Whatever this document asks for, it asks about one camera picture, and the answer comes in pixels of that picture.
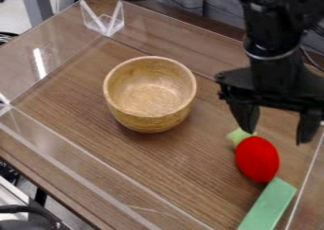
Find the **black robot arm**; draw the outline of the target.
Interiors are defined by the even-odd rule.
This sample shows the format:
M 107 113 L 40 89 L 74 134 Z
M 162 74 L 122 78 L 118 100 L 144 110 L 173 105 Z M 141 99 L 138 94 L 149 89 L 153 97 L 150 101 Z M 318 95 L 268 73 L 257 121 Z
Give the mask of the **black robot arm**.
M 256 130 L 263 107 L 299 113 L 296 142 L 308 143 L 324 121 L 324 71 L 304 64 L 302 44 L 324 19 L 324 0 L 240 1 L 249 66 L 217 73 L 220 98 L 248 133 Z

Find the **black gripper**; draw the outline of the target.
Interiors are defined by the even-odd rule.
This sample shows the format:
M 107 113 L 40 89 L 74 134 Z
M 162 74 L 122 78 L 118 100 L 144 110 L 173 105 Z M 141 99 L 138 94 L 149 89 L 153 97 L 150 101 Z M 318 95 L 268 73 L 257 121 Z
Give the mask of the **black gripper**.
M 296 144 L 310 143 L 324 115 L 324 76 L 303 62 L 303 52 L 244 49 L 249 66 L 219 72 L 220 98 L 228 103 L 241 129 L 255 133 L 260 108 L 300 113 Z

